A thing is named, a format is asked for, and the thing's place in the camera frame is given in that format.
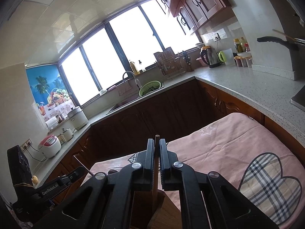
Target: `wooden knife block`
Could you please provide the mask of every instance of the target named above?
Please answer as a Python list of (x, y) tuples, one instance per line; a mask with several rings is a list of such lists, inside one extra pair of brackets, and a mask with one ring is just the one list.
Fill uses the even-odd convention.
[(135, 192), (130, 228), (182, 229), (181, 212), (164, 191), (158, 190), (158, 207), (154, 214), (152, 200), (152, 192)]

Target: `metal pivot screw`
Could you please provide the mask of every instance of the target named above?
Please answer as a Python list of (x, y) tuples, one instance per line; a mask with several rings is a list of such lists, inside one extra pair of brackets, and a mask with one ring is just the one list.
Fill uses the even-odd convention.
[(97, 180), (102, 180), (105, 178), (105, 174), (103, 172), (99, 172), (96, 174), (96, 179)]
[(134, 169), (139, 169), (139, 168), (141, 168), (141, 166), (142, 166), (142, 164), (138, 163), (138, 162), (135, 162), (132, 164), (132, 168), (134, 168)]
[(216, 178), (219, 177), (219, 173), (216, 172), (216, 171), (211, 171), (211, 172), (209, 173), (209, 176), (210, 176), (211, 178), (216, 179)]
[(183, 166), (183, 163), (181, 163), (181, 162), (174, 162), (173, 166), (176, 167), (176, 168), (181, 168)]

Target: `green colander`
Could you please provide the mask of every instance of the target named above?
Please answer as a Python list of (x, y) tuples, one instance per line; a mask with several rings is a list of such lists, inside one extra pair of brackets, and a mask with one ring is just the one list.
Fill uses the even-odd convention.
[(152, 82), (149, 82), (149, 83), (143, 85), (139, 91), (139, 96), (144, 96), (143, 93), (145, 93), (151, 87), (157, 87), (159, 89), (161, 87), (161, 83), (159, 81), (152, 81)]

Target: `pink cloth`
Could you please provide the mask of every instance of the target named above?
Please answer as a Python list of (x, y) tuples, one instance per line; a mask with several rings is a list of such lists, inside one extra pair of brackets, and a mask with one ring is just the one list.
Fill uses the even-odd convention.
[[(271, 132), (246, 115), (232, 113), (208, 126), (167, 145), (169, 151), (177, 154), (179, 161), (190, 165), (195, 171), (208, 173), (219, 172), (235, 188), (239, 187), (244, 172), (258, 155), (271, 152), (282, 163), (283, 176), (296, 177), (305, 187), (305, 169), (291, 151)], [(93, 173), (120, 170), (132, 156), (120, 157), (94, 164)], [(167, 195), (180, 207), (177, 191), (168, 191)], [(292, 216), (280, 229), (289, 228), (305, 206), (305, 195)]]

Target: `star pattern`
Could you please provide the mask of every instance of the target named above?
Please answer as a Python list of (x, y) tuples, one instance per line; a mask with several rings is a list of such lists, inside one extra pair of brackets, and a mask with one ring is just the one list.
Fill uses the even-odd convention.
[(208, 125), (207, 127), (204, 127), (200, 130), (201, 131), (200, 136), (203, 136), (205, 134), (211, 135), (211, 133), (214, 129), (215, 129), (214, 127), (211, 127), (210, 125)]

